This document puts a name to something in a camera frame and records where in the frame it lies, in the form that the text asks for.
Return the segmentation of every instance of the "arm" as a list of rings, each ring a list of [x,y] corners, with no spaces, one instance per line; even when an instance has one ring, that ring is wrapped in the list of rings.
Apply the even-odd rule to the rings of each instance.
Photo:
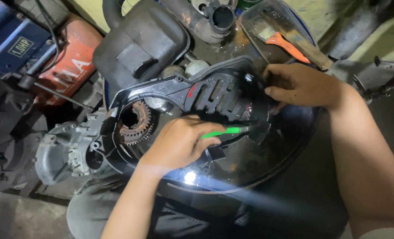
[[[197,160],[217,137],[200,139],[213,131],[225,131],[196,115],[168,122],[143,155],[104,227],[102,239],[146,238],[160,179],[169,171]]]
[[[290,83],[287,89],[265,90],[275,100],[327,108],[338,186],[353,237],[394,227],[394,155],[359,93],[302,64],[271,64],[268,72]]]

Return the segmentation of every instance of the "red paint mark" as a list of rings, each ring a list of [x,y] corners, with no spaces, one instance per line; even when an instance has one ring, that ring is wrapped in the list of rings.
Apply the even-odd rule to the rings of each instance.
[[[191,95],[193,95],[193,90],[195,90],[195,89],[196,89],[196,86],[193,85],[193,87],[191,87],[191,90],[188,93],[188,97],[191,97]]]

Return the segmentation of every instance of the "orange paintbrush handle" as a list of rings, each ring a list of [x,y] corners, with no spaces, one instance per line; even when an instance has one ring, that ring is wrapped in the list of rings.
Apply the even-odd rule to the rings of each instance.
[[[274,35],[269,37],[265,43],[280,46],[299,61],[310,63],[310,61],[296,47],[294,47],[290,42],[284,40],[279,32],[276,32]]]

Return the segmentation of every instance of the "hand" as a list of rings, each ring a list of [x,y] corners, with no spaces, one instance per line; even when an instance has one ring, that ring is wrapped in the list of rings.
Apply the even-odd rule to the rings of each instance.
[[[340,103],[343,91],[352,88],[335,77],[299,63],[269,64],[264,71],[264,78],[269,73],[274,77],[280,77],[280,80],[266,88],[265,93],[282,102],[282,106],[288,103],[333,108]]]
[[[197,160],[208,146],[221,143],[218,137],[200,139],[201,136],[225,130],[221,124],[202,121],[197,115],[171,120],[141,157],[137,168],[151,169],[162,177]]]

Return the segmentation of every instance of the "gear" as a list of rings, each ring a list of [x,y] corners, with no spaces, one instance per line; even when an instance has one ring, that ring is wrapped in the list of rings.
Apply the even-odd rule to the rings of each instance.
[[[122,144],[134,145],[150,137],[153,130],[152,114],[144,101],[136,101],[131,107],[124,109],[121,115],[123,119],[121,116],[119,127]]]

